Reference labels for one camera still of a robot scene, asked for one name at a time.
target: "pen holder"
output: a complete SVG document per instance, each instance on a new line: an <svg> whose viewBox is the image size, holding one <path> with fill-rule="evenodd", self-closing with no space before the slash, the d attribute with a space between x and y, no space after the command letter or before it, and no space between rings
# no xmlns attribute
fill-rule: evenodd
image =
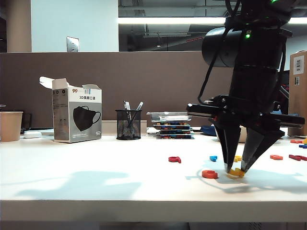
<svg viewBox="0 0 307 230"><path fill-rule="evenodd" d="M117 139L136 140L141 138L141 110L117 109Z"/></svg>

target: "ceiling light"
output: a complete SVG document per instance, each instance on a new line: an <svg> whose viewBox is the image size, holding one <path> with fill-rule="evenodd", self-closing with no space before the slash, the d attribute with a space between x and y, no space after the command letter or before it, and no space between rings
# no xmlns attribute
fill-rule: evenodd
<svg viewBox="0 0 307 230"><path fill-rule="evenodd" d="M291 18L289 24L307 24L306 18Z"/></svg>
<svg viewBox="0 0 307 230"><path fill-rule="evenodd" d="M119 24L224 24L225 18L118 18Z"/></svg>

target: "white desk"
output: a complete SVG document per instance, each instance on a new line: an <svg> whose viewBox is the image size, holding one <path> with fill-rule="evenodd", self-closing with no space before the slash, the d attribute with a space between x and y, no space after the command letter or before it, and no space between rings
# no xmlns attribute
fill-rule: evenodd
<svg viewBox="0 0 307 230"><path fill-rule="evenodd" d="M0 142L1 219L305 222L307 161L292 160L289 153L307 156L307 149L280 139L245 177L231 179L216 137ZM180 156L182 163L168 162L169 156ZM205 169L219 178L202 178Z"/></svg>

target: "stack of trays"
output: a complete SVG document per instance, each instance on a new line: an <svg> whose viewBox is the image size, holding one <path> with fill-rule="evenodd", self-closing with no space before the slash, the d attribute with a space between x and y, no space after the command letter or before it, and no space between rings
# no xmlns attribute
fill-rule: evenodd
<svg viewBox="0 0 307 230"><path fill-rule="evenodd" d="M187 121L191 120L187 112L155 112L152 116L154 128L159 130L157 137L161 139L192 139L193 131Z"/></svg>

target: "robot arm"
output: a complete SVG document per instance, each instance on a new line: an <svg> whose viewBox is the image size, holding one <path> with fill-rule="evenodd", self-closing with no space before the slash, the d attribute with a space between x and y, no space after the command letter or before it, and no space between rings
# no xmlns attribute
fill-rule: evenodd
<svg viewBox="0 0 307 230"><path fill-rule="evenodd" d="M281 28L291 17L299 0L238 0L225 27L209 31L202 44L204 60L209 64L198 96L200 104L189 104L190 115L209 117L219 136L225 169L230 172L240 136L240 125L247 128L241 170L252 164L284 132L280 126L301 127L302 117L274 115L285 64L285 44L292 33ZM241 13L236 11L241 2ZM228 95L203 102L201 96L212 67L233 67Z"/></svg>

